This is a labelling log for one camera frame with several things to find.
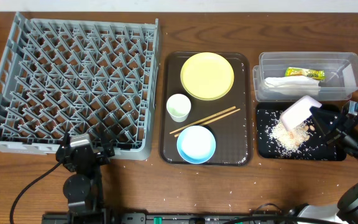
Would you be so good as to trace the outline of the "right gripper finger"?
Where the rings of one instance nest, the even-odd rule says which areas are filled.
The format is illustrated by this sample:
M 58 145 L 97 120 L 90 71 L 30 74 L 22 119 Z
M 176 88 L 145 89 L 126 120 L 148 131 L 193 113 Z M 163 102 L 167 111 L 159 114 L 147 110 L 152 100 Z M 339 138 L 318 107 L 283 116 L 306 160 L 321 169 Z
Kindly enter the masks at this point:
M 335 120 L 341 116 L 339 112 L 324 110 L 315 106 L 310 108 L 310 112 L 315 119 Z
M 327 121 L 327 119 L 322 118 L 320 116 L 314 116 L 312 115 L 312 120 L 317 127 L 318 131 L 323 135 L 327 136 L 332 132 L 331 123 Z

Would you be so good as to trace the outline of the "pink white bowl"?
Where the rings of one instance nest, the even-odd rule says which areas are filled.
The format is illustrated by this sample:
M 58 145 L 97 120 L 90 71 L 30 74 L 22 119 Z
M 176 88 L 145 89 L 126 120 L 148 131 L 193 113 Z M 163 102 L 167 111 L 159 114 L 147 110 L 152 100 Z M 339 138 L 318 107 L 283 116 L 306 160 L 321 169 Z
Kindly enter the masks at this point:
M 280 121 L 287 131 L 291 131 L 311 116 L 310 108 L 322 107 L 314 98 L 306 95 L 292 104 L 280 115 Z

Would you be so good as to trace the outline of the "rice food waste pile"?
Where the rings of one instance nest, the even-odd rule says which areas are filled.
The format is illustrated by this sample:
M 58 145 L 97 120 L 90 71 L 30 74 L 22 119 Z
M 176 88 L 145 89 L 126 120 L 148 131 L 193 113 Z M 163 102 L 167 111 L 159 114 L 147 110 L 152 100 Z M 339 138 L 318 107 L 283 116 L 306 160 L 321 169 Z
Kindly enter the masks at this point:
M 306 123 L 301 123 L 288 131 L 279 119 L 273 126 L 267 126 L 265 130 L 268 143 L 276 143 L 277 146 L 275 148 L 281 156 L 300 153 L 299 148 L 312 137 L 314 131 L 314 126 L 307 125 Z

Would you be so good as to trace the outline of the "white paper napkin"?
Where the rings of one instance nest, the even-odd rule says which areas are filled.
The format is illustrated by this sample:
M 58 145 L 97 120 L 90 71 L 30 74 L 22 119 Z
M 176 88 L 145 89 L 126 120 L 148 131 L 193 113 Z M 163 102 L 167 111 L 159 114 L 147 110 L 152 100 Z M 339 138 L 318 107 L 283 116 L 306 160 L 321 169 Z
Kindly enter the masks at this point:
M 262 87 L 267 91 L 292 96 L 317 95 L 321 89 L 318 80 L 304 76 L 268 77 L 262 82 Z

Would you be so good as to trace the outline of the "green yellow snack wrapper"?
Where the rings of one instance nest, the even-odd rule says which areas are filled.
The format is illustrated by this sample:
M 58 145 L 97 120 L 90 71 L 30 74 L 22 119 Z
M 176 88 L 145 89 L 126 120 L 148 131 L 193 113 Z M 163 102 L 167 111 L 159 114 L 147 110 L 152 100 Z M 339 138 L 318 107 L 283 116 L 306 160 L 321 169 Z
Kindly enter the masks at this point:
M 325 80 L 325 72 L 323 70 L 312 70 L 306 68 L 288 67 L 285 71 L 286 77 L 304 76 L 315 80 Z

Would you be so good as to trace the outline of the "white plastic cup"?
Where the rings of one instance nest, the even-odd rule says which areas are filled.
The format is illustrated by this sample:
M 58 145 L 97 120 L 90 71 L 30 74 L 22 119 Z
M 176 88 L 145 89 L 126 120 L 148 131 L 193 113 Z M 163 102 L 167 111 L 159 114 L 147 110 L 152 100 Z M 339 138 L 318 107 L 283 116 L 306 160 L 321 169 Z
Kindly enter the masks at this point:
M 172 120 L 181 123 L 190 113 L 191 101 L 186 95 L 174 94 L 167 100 L 166 109 Z

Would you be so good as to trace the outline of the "light blue bowl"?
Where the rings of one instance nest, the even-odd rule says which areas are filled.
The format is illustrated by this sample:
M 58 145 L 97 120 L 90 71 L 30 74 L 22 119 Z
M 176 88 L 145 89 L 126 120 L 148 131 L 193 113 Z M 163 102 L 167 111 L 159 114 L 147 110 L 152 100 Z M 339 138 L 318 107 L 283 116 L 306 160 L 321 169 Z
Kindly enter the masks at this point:
M 209 161 L 216 150 L 213 133 L 203 126 L 185 128 L 177 138 L 177 151 L 181 158 L 190 164 Z

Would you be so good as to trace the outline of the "wooden chopstick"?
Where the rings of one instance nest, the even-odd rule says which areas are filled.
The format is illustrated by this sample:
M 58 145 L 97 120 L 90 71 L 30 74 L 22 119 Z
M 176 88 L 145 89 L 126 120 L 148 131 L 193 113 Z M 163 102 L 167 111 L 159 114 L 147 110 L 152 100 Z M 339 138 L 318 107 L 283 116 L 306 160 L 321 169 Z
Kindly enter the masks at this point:
M 205 121 L 204 123 L 195 124 L 195 125 L 205 126 L 205 125 L 210 124 L 210 123 L 213 123 L 213 122 L 215 122 L 215 121 L 217 121 L 217 120 L 219 120 L 219 119 L 222 119 L 222 118 L 225 118 L 225 117 L 227 117 L 227 116 L 229 116 L 229 115 L 232 115 L 232 114 L 234 114 L 234 113 L 236 113 L 236 112 L 238 112 L 238 111 L 240 111 L 240 110 L 241 110 L 240 108 L 236 108 L 236 109 L 234 109 L 234 110 L 232 110 L 232 111 L 230 111 L 230 112 L 228 112 L 228 113 L 226 113 L 226 114 L 223 114 L 223 115 L 221 115 L 221 116 L 218 116 L 217 118 L 213 118 L 212 120 Z M 175 137 L 178 137 L 179 134 L 180 134 L 183 130 L 181 130 L 181 131 L 179 131 L 179 132 L 177 132 L 177 133 L 174 133 L 174 136 L 175 136 Z
M 210 115 L 210 116 L 207 116 L 207 117 L 205 117 L 205 118 L 203 118 L 203 119 L 194 121 L 194 122 L 192 122 L 192 123 L 190 123 L 190 124 L 187 124 L 187 125 L 185 125 L 185 126 L 183 126 L 183 127 L 181 127 L 181 128 L 178 128 L 178 129 L 176 129 L 176 130 L 174 130 L 174 131 L 169 132 L 169 134 L 177 133 L 177 132 L 179 132 L 179 131 L 181 131 L 181 130 L 187 128 L 187 127 L 190 127 L 190 126 L 192 126 L 192 125 L 201 124 L 201 123 L 204 123 L 205 121 L 212 120 L 213 118 L 217 118 L 218 116 L 221 116 L 221 115 L 223 115 L 223 114 L 226 114 L 226 113 L 228 113 L 228 112 L 230 112 L 230 111 L 232 111 L 232 110 L 234 110 L 234 109 L 236 109 L 236 106 L 232 106 L 232 107 L 230 107 L 230 108 L 227 108 L 227 109 L 222 110 L 222 111 L 220 111 L 220 112 L 217 112 L 217 113 L 215 113 L 215 114 L 212 114 L 212 115 Z

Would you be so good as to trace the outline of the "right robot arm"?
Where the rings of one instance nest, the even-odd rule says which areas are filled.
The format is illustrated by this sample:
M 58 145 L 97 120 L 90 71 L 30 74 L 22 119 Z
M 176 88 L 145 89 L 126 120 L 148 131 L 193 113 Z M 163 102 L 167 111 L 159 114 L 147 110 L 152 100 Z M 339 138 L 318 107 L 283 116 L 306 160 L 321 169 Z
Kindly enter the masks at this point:
M 358 103 L 349 102 L 340 113 L 310 108 L 311 117 L 327 145 L 334 144 L 358 159 Z M 358 183 L 338 201 L 336 209 L 305 205 L 293 223 L 358 223 Z

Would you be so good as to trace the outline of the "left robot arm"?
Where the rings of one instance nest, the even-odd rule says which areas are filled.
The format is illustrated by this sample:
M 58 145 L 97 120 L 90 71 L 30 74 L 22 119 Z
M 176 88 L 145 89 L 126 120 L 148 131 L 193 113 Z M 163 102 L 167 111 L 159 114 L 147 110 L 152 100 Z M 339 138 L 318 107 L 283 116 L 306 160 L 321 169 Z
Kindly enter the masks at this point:
M 65 133 L 55 157 L 72 172 L 63 185 L 68 201 L 68 223 L 114 223 L 114 212 L 105 207 L 100 167 L 110 163 L 115 155 L 104 128 L 96 132 L 101 149 L 95 150 L 89 134 L 70 136 Z

